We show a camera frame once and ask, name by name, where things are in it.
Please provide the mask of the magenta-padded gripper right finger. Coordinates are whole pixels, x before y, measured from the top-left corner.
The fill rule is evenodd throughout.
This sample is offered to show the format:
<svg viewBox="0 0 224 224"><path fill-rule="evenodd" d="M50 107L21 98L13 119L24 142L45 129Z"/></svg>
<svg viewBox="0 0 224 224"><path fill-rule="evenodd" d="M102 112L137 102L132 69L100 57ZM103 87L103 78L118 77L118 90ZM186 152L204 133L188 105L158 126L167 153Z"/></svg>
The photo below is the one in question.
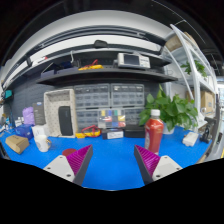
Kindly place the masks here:
<svg viewBox="0 0 224 224"><path fill-rule="evenodd" d="M138 145L134 146L134 156L145 185L182 169L169 156L158 156Z"/></svg>

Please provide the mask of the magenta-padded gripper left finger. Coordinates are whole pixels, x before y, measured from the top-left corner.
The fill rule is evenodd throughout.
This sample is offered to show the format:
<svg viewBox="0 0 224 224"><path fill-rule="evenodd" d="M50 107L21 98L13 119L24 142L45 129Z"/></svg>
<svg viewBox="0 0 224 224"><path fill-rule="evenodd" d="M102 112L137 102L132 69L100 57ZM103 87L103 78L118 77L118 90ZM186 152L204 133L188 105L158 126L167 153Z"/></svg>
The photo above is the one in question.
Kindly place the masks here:
<svg viewBox="0 0 224 224"><path fill-rule="evenodd" d="M68 156L57 156L44 170L81 186L92 156L93 146L88 145Z"/></svg>

